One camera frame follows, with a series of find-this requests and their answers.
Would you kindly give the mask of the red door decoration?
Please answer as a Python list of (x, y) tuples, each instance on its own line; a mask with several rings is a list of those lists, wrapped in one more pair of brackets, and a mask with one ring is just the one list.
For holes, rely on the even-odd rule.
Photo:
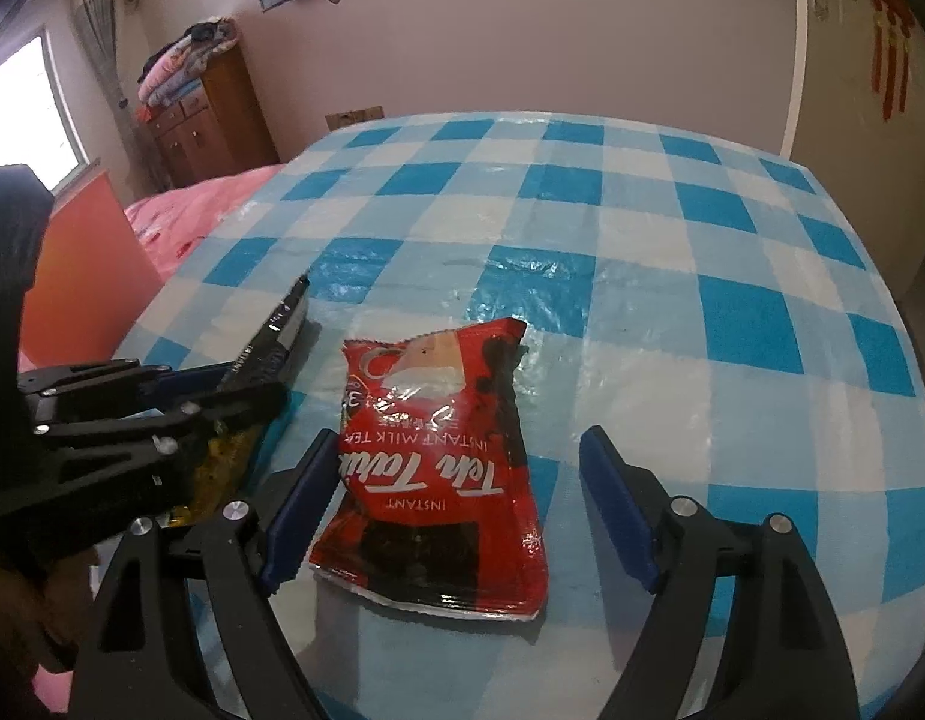
[(910, 83), (910, 37), (917, 20), (906, 0), (871, 0), (874, 50), (871, 89), (881, 98), (881, 115), (889, 122), (903, 114)]

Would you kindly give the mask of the red milk tea packet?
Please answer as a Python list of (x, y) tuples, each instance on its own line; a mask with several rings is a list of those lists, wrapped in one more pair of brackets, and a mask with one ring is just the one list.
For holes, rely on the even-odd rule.
[(526, 325), (347, 340), (344, 497), (314, 572), (394, 610), (531, 621), (549, 590), (513, 377)]

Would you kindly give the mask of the pile of folded blankets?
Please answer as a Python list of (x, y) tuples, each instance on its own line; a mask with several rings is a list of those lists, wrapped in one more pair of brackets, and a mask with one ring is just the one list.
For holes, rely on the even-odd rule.
[(217, 16), (197, 21), (173, 44), (161, 49), (143, 66), (137, 80), (140, 104), (158, 107), (166, 103), (181, 86), (199, 78), (218, 55), (233, 49), (239, 41), (233, 18)]

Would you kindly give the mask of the gold black coffeemix sachet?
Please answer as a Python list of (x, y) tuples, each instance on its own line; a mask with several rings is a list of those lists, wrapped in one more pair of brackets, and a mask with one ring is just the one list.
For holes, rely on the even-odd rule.
[(257, 445), (289, 401), (293, 358), (308, 314), (303, 273), (228, 366), (199, 411), (209, 421), (206, 455), (196, 461), (191, 499), (166, 515), (166, 527), (194, 525), (220, 511), (241, 488)]

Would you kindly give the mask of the brown wooden cabinet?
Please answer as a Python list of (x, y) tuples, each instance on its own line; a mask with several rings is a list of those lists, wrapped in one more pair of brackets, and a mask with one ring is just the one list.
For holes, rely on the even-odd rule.
[(279, 163), (239, 47), (209, 60), (196, 84), (147, 124), (172, 186)]

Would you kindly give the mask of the white framed window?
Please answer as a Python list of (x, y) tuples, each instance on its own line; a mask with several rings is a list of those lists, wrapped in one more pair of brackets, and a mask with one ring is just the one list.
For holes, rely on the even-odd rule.
[(36, 29), (0, 63), (0, 167), (28, 167), (61, 195), (99, 165), (77, 133), (46, 29)]

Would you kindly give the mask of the blue white checkered tablecloth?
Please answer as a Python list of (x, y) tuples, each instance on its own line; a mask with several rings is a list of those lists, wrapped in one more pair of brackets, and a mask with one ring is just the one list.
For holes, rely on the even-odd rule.
[(526, 323), (522, 435), (549, 598), (522, 624), (399, 614), (302, 572), (274, 608), (335, 718), (593, 718), (650, 597), (581, 486), (586, 427), (714, 515), (798, 525), (864, 717), (925, 639), (925, 388), (861, 239), (804, 167), (549, 112), (350, 127), (202, 241), (122, 353), (232, 359), (296, 278), (318, 337), (272, 454), (339, 421), (349, 338)]

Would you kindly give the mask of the pink plastic trash bucket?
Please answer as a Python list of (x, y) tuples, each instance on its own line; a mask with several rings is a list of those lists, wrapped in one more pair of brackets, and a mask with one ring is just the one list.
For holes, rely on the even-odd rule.
[(163, 286), (104, 171), (72, 188), (47, 225), (23, 306), (23, 369), (106, 361)]

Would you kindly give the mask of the wall power socket strip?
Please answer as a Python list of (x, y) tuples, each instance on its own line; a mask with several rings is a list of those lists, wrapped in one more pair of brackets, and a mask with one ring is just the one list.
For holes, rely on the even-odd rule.
[(344, 110), (344, 112), (328, 114), (326, 115), (326, 125), (329, 132), (335, 132), (339, 128), (350, 127), (351, 125), (381, 121), (383, 117), (385, 117), (385, 110), (381, 106), (370, 106), (365, 107), (365, 109)]

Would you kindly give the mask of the white door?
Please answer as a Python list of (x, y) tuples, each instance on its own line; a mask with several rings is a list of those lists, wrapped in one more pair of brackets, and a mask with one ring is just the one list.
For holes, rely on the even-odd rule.
[(871, 89), (871, 0), (796, 0), (793, 86), (782, 154), (832, 195), (900, 298), (925, 257), (925, 31), (917, 0), (903, 114)]

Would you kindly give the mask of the grey checkered curtain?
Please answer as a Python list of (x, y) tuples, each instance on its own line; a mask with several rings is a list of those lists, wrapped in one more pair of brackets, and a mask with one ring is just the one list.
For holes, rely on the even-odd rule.
[(137, 120), (119, 80), (116, 0), (70, 0), (70, 3), (83, 54), (113, 114), (131, 171), (139, 177), (143, 187), (152, 192), (165, 192), (172, 187), (170, 176), (154, 138)]

